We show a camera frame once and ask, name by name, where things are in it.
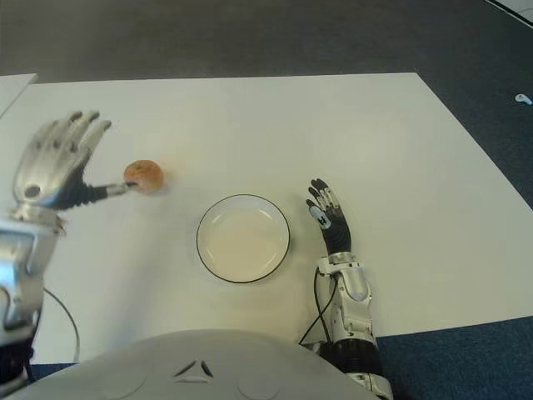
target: black cable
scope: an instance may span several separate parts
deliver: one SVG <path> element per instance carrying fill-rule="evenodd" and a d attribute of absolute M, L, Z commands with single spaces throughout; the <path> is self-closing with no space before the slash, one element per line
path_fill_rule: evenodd
<path fill-rule="evenodd" d="M 315 301 L 317 300 L 318 298 L 318 295 L 317 295 L 317 291 L 316 291 L 316 280 L 318 278 L 318 269 L 316 270 L 315 272 L 315 287 L 314 287 L 314 292 L 315 292 Z M 331 297 L 330 299 L 328 300 L 326 306 L 321 310 L 320 307 L 318 308 L 318 317 L 315 318 L 315 320 L 313 321 L 313 323 L 309 326 L 309 328 L 306 330 L 306 332 L 303 334 L 303 336 L 301 337 L 300 341 L 298 342 L 298 344 L 302 344 L 303 341 L 306 339 L 307 335 L 309 334 L 309 332 L 313 329 L 313 327 L 316 325 L 316 323 L 318 322 L 318 320 L 323 320 L 324 317 L 323 317 L 323 314 L 324 312 L 330 307 L 330 304 L 331 302 L 333 301 L 333 298 L 335 297 L 335 291 L 336 291 L 336 287 L 337 287 L 337 284 L 338 284 L 338 281 L 335 279 L 335 287 L 333 288 L 333 292 L 331 293 Z M 326 336 L 329 337 L 329 332 L 327 331 L 327 328 L 324 327 L 324 330 L 326 332 Z"/>
<path fill-rule="evenodd" d="M 35 327 L 33 328 L 32 332 L 32 338 L 30 340 L 30 346 L 33 345 L 33 340 L 35 340 L 35 335 L 37 335 L 37 330 L 39 329 L 39 323 L 41 322 L 41 315 L 42 315 L 42 308 L 37 312 L 37 321 L 35 322 Z M 32 365 L 30 364 L 30 359 L 33 355 L 33 349 L 31 351 L 31 355 L 24 360 L 24 369 L 26 369 L 27 379 L 30 381 L 30 383 L 35 382 L 35 377 L 33 376 L 32 372 Z"/>
<path fill-rule="evenodd" d="M 76 335 L 76 352 L 74 353 L 74 359 L 72 361 L 74 363 L 78 363 L 79 362 L 79 358 L 80 358 L 80 333 L 77 330 L 76 322 L 74 321 L 74 318 L 72 317 L 72 314 L 70 313 L 70 311 L 68 311 L 68 308 L 65 306 L 65 304 L 63 304 L 63 302 L 61 300 L 59 300 L 59 297 L 57 297 L 55 294 L 53 294 L 52 292 L 50 292 L 46 288 L 44 288 L 44 292 L 48 296 L 53 298 L 57 302 L 57 304 L 59 304 L 61 306 L 63 311 L 67 314 L 68 319 L 70 319 L 70 322 L 72 323 L 72 327 L 74 328 L 74 334 Z"/>
<path fill-rule="evenodd" d="M 316 286 L 316 284 L 318 282 L 318 274 L 319 273 L 320 273 L 320 271 L 318 270 L 318 267 L 317 267 L 316 271 L 315 271 L 315 279 L 314 279 L 314 282 L 313 282 L 313 292 L 315 293 L 316 310 L 318 310 L 318 317 L 320 318 L 320 321 L 322 323 L 322 327 L 324 328 L 324 333 L 326 334 L 327 342 L 331 343 L 330 333 L 327 330 L 326 320 L 324 319 L 324 315 L 322 314 L 322 311 L 320 309 L 320 301 L 318 300 L 318 287 Z"/>

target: white plate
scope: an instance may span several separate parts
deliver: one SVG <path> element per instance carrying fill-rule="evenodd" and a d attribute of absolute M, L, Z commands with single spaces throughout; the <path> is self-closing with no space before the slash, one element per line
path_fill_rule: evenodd
<path fill-rule="evenodd" d="M 200 259 L 217 277 L 248 283 L 272 273 L 289 248 L 285 217 L 268 200 L 239 194 L 217 202 L 197 232 Z"/>

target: floor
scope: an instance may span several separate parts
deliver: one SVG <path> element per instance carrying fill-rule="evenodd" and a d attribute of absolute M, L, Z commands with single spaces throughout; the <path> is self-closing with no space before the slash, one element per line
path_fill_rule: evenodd
<path fill-rule="evenodd" d="M 482 0 L 2 0 L 39 82 L 418 72 L 533 207 L 533 29 Z M 380 340 L 398 398 L 533 398 L 533 318 Z"/>

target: robot forearm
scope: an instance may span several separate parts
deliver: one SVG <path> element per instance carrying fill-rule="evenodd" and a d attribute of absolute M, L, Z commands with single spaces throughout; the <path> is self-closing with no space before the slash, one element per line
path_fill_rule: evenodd
<path fill-rule="evenodd" d="M 372 334 L 371 287 L 361 265 L 351 252 L 339 252 L 321 258 L 318 267 L 337 280 L 330 313 L 332 344 L 324 357 L 378 397 L 392 400 Z"/>
<path fill-rule="evenodd" d="M 0 397 L 26 382 L 42 275 L 60 232 L 56 214 L 38 207 L 19 207 L 0 221 Z"/>

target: white table surface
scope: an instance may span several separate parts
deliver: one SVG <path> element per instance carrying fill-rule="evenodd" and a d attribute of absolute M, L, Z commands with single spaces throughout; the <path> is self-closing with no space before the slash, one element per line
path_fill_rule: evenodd
<path fill-rule="evenodd" d="M 533 314 L 533 212 L 416 74 L 32 85 L 0 121 L 0 207 L 28 139 L 74 108 L 114 122 L 90 183 L 142 158 L 167 173 L 156 196 L 64 214 L 46 285 L 77 320 L 82 359 L 193 328 L 296 341 L 316 316 L 325 252 L 305 205 L 314 177 L 342 201 L 377 336 Z M 195 246 L 202 214 L 235 193 L 272 200 L 292 234 L 282 267 L 247 285 L 214 278 Z M 49 299 L 36 349 L 36 363 L 72 359 L 72 329 Z"/>
<path fill-rule="evenodd" d="M 18 96 L 32 82 L 37 80 L 35 73 L 5 75 L 0 77 L 0 118 L 15 102 Z"/>

